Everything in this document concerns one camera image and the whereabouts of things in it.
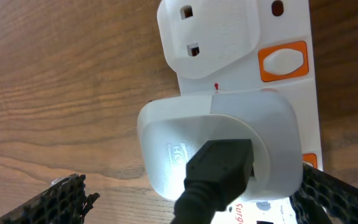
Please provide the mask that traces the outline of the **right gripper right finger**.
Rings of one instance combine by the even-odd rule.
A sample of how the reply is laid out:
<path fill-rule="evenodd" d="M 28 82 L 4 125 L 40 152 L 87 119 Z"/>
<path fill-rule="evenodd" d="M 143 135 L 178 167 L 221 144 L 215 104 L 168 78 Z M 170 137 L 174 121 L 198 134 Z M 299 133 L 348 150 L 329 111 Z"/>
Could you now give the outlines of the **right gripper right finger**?
<path fill-rule="evenodd" d="M 297 223 L 358 223 L 358 188 L 308 164 L 300 188 L 290 196 Z"/>

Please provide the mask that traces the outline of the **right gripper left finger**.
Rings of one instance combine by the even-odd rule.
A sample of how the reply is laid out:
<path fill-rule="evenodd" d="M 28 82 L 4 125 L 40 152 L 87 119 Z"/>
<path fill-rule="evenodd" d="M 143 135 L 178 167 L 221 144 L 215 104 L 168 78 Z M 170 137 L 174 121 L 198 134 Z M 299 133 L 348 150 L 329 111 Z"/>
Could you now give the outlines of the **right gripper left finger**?
<path fill-rule="evenodd" d="M 84 224 L 100 194 L 86 195 L 84 174 L 54 180 L 35 197 L 0 217 L 0 224 Z"/>

